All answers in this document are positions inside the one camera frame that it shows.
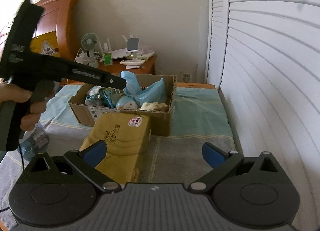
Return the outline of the person's left hand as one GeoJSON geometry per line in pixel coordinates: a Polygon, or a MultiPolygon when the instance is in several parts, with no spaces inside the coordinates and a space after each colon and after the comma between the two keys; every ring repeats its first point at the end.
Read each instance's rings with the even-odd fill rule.
{"type": "MultiPolygon", "coordinates": [[[[5,102],[24,103],[28,102],[33,94],[32,84],[18,83],[1,78],[1,106],[5,102]]],[[[35,124],[40,120],[42,113],[46,111],[47,100],[55,95],[55,84],[50,85],[49,90],[45,91],[46,96],[39,101],[30,102],[28,113],[24,115],[20,122],[20,128],[23,131],[32,131],[35,124]]]]}

